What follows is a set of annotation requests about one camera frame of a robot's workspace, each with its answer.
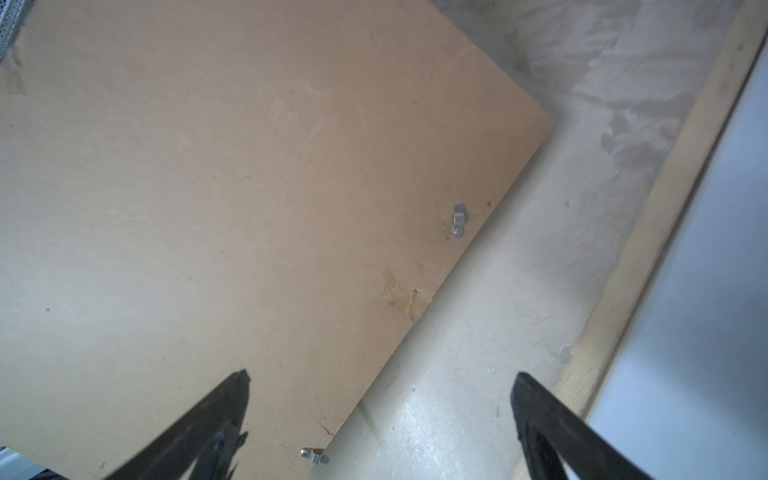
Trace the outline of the brown cardboard backing board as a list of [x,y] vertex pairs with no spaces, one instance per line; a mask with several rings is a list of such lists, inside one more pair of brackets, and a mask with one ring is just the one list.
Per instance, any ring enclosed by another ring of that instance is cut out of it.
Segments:
[[1,441],[118,467],[246,370],[304,479],[551,129],[426,1],[39,1],[1,74]]

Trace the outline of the light wooden picture frame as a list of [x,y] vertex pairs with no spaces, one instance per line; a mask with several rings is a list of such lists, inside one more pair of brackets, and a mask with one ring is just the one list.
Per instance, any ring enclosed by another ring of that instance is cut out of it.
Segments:
[[[618,265],[580,337],[567,349],[563,373],[549,391],[592,430],[590,412],[760,55],[767,58],[767,5],[746,1],[728,30]],[[514,475],[532,479],[524,457]]]

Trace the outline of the white bordered dark photo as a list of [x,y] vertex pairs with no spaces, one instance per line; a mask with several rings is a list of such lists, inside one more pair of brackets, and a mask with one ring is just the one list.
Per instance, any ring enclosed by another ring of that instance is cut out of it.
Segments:
[[588,422],[655,479],[767,475],[765,55]]

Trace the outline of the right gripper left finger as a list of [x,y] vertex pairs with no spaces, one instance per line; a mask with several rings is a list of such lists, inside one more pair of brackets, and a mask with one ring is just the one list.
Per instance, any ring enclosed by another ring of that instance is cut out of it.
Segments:
[[232,373],[126,461],[108,479],[230,479],[236,452],[248,432],[243,429],[250,377]]

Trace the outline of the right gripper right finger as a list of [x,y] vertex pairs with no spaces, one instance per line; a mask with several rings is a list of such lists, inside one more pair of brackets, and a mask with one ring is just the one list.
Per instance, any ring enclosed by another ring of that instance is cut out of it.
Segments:
[[650,479],[530,374],[517,374],[510,401],[530,478]]

